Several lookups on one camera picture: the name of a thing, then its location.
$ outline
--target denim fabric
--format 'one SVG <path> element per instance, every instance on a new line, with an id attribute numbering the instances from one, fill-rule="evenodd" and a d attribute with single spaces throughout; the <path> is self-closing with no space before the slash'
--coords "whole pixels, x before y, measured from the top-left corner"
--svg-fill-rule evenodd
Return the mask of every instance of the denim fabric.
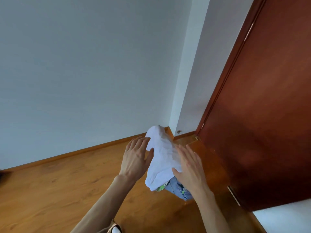
<path id="1" fill-rule="evenodd" d="M 173 193 L 175 196 L 183 200 L 193 199 L 189 190 L 184 188 L 184 186 L 177 180 L 176 177 L 173 177 L 171 180 L 169 180 L 169 183 L 164 189 L 168 190 L 169 192 Z"/>

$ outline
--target forearm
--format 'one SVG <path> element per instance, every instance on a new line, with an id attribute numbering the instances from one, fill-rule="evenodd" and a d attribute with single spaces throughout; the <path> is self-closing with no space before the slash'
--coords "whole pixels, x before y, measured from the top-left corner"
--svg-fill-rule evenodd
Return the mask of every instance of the forearm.
<path id="1" fill-rule="evenodd" d="M 229 226 L 219 207 L 217 206 L 214 194 L 204 188 L 193 194 L 204 222 L 207 233 L 230 233 Z"/>
<path id="2" fill-rule="evenodd" d="M 96 233 L 108 227 L 135 183 L 116 176 L 107 191 L 93 205 L 71 233 Z"/>

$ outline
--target white wall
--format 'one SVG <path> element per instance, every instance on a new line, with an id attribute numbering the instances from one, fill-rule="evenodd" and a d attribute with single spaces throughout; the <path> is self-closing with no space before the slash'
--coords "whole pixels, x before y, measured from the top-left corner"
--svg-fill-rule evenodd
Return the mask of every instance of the white wall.
<path id="1" fill-rule="evenodd" d="M 210 0 L 175 129 L 180 134 L 196 130 L 252 2 Z"/>
<path id="2" fill-rule="evenodd" d="M 192 0 L 1 0 L 0 168 L 167 126 Z"/>
<path id="3" fill-rule="evenodd" d="M 267 233 L 311 232 L 311 199 L 253 213 Z"/>
<path id="4" fill-rule="evenodd" d="M 186 37 L 178 71 L 178 79 L 175 88 L 172 111 L 169 120 L 169 127 L 172 133 L 175 135 L 209 2 L 210 0 L 192 0 Z"/>

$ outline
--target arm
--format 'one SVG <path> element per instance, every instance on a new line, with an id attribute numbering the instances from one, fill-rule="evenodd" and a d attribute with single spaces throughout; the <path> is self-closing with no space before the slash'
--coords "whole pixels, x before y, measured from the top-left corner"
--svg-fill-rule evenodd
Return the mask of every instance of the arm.
<path id="1" fill-rule="evenodd" d="M 196 201 L 204 222 L 206 232 L 230 233 L 229 226 L 222 215 L 209 189 L 200 157 L 187 145 L 176 149 L 181 157 L 182 172 L 172 169 L 177 180 L 188 189 Z"/>
<path id="2" fill-rule="evenodd" d="M 71 233 L 96 233 L 110 225 L 128 192 L 149 168 L 153 158 L 151 149 L 145 160 L 149 140 L 148 137 L 138 137 L 130 141 L 123 155 L 119 175 Z"/>

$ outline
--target brown wooden door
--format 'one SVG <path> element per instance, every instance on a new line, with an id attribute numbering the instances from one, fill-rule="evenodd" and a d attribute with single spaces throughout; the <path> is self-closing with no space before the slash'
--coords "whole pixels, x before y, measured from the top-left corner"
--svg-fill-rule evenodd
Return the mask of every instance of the brown wooden door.
<path id="1" fill-rule="evenodd" d="M 311 198 L 311 0 L 266 0 L 198 135 L 248 210 Z"/>

